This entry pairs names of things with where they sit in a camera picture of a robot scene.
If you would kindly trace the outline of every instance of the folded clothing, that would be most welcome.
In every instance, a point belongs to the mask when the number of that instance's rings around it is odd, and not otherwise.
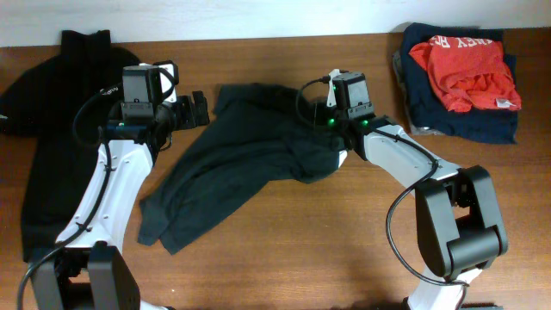
[[[430,86],[448,111],[521,108],[501,42],[435,35],[410,55],[427,71]]]
[[[449,112],[430,86],[427,72],[410,56],[409,52],[418,43],[426,42],[435,35],[448,37],[469,37],[503,41],[501,30],[479,30],[468,28],[440,28],[413,23],[404,31],[400,58],[404,70],[409,114],[416,127],[436,129],[447,135],[484,143],[515,143],[518,115],[510,110],[480,110],[473,108],[468,113]],[[515,78],[517,59],[504,56],[504,62]]]
[[[312,183],[338,169],[344,143],[295,117],[297,90],[277,85],[226,85],[217,118],[172,172],[139,203],[138,242],[158,239],[175,254],[206,233],[272,180]],[[313,115],[300,102],[303,115]]]
[[[23,201],[23,260],[52,248],[82,200],[94,173],[97,150],[71,135],[75,114],[88,98],[122,80],[122,68],[139,64],[128,50],[111,47],[110,32],[62,32],[59,55],[23,73],[1,96],[0,133],[38,136]],[[89,141],[107,121],[113,98],[98,101],[78,126]]]

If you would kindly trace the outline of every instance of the dark green cloth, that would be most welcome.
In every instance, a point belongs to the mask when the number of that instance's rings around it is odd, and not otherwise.
[[[296,120],[296,93],[278,85],[223,86],[214,109],[216,121],[159,188],[140,202],[138,241],[152,245],[160,239],[175,254],[269,181],[312,183],[336,171],[342,140]],[[313,108],[304,100],[300,106],[312,119]],[[324,114],[320,108],[321,121]]]

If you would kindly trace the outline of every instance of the stack of folded clothes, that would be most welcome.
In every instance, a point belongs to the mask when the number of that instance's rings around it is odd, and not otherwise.
[[[521,98],[503,31],[413,23],[393,56],[413,134],[515,143]]]

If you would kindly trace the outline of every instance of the wood grain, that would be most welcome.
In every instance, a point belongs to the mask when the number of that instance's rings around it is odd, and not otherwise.
[[[496,302],[506,309],[548,309],[551,304],[551,31],[511,30],[518,56],[517,87],[523,111],[518,144],[492,146],[465,139],[416,137],[433,152],[462,166],[481,164],[492,174],[509,253],[478,278],[468,302]],[[268,40],[211,40],[123,44],[143,61],[174,60],[179,94],[203,90],[214,105],[220,84],[278,83],[298,87],[332,68],[363,71],[376,112],[404,124],[401,95],[389,55],[401,34]],[[0,91],[57,47],[0,49]],[[311,96],[323,95],[316,89]],[[139,197],[155,189],[201,129],[178,133],[159,157]],[[0,308],[15,307],[21,261],[19,213],[35,139],[0,136]],[[401,191],[385,171],[354,153],[342,169],[318,183],[272,182],[235,214],[175,256],[159,243],[136,243],[139,209],[132,212],[124,257],[142,297],[177,309],[326,309],[401,301],[418,281],[388,247],[384,219]],[[415,237],[413,201],[395,215],[399,248],[422,266]],[[32,289],[27,309],[34,308]]]

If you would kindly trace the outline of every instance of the black cloth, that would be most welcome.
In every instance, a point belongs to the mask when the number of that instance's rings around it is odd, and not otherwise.
[[[518,112],[473,108],[470,112],[461,114],[449,112],[438,100],[430,87],[427,72],[409,55],[412,47],[428,41],[434,35],[503,41],[502,30],[440,28],[421,23],[413,23],[406,28],[400,48],[400,57],[413,124],[416,127],[429,127],[447,135],[461,136],[478,142],[515,143]],[[505,55],[504,62],[515,77],[517,59],[514,56]]]
[[[122,80],[122,68],[139,59],[113,48],[108,30],[84,35],[62,32],[61,52],[23,73],[0,96],[0,130],[39,136],[22,208],[23,260],[31,250],[51,248],[77,210],[97,160],[71,136],[71,124],[84,102]],[[100,100],[78,126],[86,140],[97,139],[113,104]]]
[[[175,254],[269,181],[312,183],[336,171],[342,139],[301,125],[295,119],[296,94],[277,85],[223,86],[216,121],[140,202],[138,241],[152,245],[160,239]],[[300,104],[304,116],[313,115],[304,100]],[[323,114],[320,108],[318,118]]]

